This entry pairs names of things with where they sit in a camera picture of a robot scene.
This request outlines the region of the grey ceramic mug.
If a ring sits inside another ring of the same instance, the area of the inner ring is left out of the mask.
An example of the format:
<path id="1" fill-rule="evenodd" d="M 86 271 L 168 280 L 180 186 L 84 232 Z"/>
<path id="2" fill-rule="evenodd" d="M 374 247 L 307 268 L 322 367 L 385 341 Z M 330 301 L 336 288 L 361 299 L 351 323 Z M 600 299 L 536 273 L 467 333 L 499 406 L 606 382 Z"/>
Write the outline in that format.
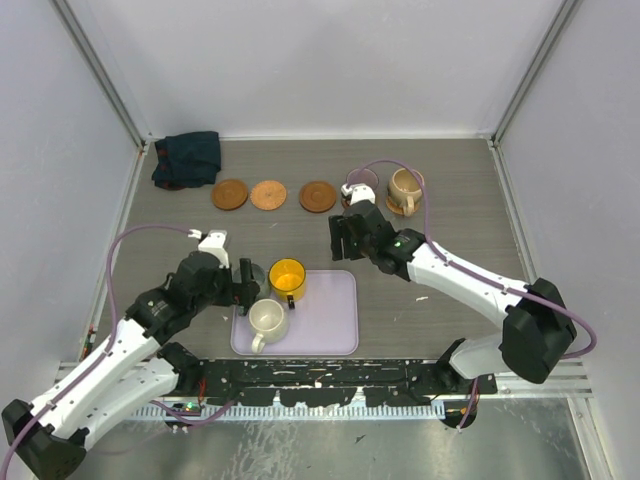
<path id="1" fill-rule="evenodd" d="M 270 293 L 269 293 L 269 285 L 266 279 L 266 273 L 264 271 L 264 269 L 256 264 L 256 263 L 252 263 L 251 264 L 251 268 L 252 268 L 252 274 L 253 274 L 253 279 L 254 281 L 257 283 L 257 285 L 259 286 L 259 291 L 255 297 L 254 303 L 267 298 Z M 241 281 L 241 271 L 240 268 L 236 269 L 233 274 L 232 274 L 232 280 L 234 281 L 234 283 L 240 283 Z M 243 307 L 243 306 L 238 306 L 237 307 L 237 313 L 239 316 L 246 316 L 247 313 L 249 312 L 249 307 Z"/>

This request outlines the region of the beige ceramic mug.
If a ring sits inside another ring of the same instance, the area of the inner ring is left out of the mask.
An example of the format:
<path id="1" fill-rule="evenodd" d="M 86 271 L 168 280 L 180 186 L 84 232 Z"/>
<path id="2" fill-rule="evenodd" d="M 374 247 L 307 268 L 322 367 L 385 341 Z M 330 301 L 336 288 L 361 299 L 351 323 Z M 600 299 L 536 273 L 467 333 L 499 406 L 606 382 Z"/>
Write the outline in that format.
<path id="1" fill-rule="evenodd" d="M 387 184 L 387 196 L 393 199 L 393 202 L 401 207 L 413 209 L 409 202 L 422 202 L 423 192 L 421 188 L 424 186 L 424 177 L 422 174 L 414 170 L 410 173 L 407 169 L 401 168 L 394 172 Z"/>

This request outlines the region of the woven rattan coaster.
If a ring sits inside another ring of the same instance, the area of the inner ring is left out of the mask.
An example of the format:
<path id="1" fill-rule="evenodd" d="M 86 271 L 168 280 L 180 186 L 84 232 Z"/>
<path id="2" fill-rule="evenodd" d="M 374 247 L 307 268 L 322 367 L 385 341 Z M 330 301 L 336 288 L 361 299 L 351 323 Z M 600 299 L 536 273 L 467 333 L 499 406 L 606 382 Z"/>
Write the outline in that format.
<path id="1" fill-rule="evenodd" d="M 263 211 L 273 211 L 280 208 L 285 203 L 286 198 L 286 187 L 275 180 L 259 182 L 250 193 L 252 204 Z"/>
<path id="2" fill-rule="evenodd" d="M 393 199 L 390 196 L 386 197 L 386 206 L 387 206 L 387 208 L 391 212 L 396 214 L 396 215 L 400 215 L 400 216 L 404 216 L 404 217 L 412 216 L 416 212 L 419 211 L 421 203 L 420 202 L 414 202 L 413 200 L 411 200 L 409 202 L 409 205 L 412 206 L 413 209 L 409 209 L 409 208 L 404 208 L 404 207 L 398 206 L 393 202 Z"/>

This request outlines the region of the lavender plastic tray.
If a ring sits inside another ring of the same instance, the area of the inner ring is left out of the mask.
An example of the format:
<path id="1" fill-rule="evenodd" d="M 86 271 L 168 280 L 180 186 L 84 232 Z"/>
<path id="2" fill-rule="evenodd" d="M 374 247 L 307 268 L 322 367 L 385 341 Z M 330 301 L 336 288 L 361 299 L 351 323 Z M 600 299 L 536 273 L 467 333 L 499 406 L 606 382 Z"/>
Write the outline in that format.
<path id="1" fill-rule="evenodd" d="M 284 338 L 264 347 L 264 356 L 330 357 L 353 353 L 359 343 L 357 289 L 344 270 L 310 270 L 307 291 L 289 312 Z"/>

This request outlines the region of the clear purple glass mug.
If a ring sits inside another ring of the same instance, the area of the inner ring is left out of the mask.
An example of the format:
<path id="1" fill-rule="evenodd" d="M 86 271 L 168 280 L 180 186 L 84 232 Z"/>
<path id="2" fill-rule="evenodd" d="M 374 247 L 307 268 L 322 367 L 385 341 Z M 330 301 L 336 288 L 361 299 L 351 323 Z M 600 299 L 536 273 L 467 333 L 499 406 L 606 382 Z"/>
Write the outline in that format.
<path id="1" fill-rule="evenodd" d="M 369 168 L 355 168 L 347 174 L 346 183 L 348 185 L 366 184 L 376 189 L 379 185 L 379 177 Z"/>

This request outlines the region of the white ceramic mug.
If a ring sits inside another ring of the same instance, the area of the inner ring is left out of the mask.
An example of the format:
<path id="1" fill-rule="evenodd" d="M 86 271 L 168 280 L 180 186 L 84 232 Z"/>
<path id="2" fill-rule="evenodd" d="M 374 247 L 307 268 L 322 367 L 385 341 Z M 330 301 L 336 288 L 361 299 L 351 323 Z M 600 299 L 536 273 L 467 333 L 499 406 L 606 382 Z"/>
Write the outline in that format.
<path id="1" fill-rule="evenodd" d="M 259 354 L 268 344 L 282 340 L 289 331 L 288 313 L 273 299 L 257 301 L 249 310 L 249 325 L 254 334 L 251 351 Z"/>

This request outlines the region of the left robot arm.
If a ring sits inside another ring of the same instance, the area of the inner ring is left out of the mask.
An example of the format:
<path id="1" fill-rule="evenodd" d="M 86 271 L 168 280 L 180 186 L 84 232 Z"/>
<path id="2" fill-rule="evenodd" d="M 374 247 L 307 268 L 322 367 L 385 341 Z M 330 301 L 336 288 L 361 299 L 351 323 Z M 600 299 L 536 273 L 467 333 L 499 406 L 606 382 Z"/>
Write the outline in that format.
<path id="1" fill-rule="evenodd" d="M 249 308 L 260 290 L 249 259 L 241 259 L 240 272 L 235 282 L 215 255 L 190 253 L 162 285 L 140 294 L 106 341 L 62 381 L 3 409 L 9 453 L 39 479 L 66 479 L 130 411 L 172 392 L 194 393 L 201 361 L 172 338 L 210 306 Z"/>

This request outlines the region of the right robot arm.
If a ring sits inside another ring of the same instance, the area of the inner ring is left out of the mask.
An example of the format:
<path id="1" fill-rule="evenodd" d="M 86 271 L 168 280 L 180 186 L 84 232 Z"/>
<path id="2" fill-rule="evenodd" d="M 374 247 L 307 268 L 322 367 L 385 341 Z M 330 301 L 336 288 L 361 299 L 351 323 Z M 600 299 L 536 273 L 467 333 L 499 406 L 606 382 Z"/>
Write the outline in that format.
<path id="1" fill-rule="evenodd" d="M 444 390 L 459 394 L 475 378 L 512 372 L 542 384 L 577 331 L 557 287 L 499 276 L 444 251 L 413 229 L 397 230 L 369 201 L 329 219 L 334 260 L 367 258 L 381 272 L 427 286 L 490 320 L 498 333 L 455 341 L 438 361 Z"/>

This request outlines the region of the yellow glass mug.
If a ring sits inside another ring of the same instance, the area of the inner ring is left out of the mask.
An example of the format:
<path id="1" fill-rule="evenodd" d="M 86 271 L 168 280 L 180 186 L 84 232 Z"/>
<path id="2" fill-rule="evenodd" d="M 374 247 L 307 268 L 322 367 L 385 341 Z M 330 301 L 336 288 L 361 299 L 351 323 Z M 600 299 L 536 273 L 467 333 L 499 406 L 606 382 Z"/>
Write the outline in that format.
<path id="1" fill-rule="evenodd" d="M 307 272 L 299 260 L 283 258 L 276 261 L 269 270 L 268 280 L 273 294 L 291 310 L 306 293 Z"/>

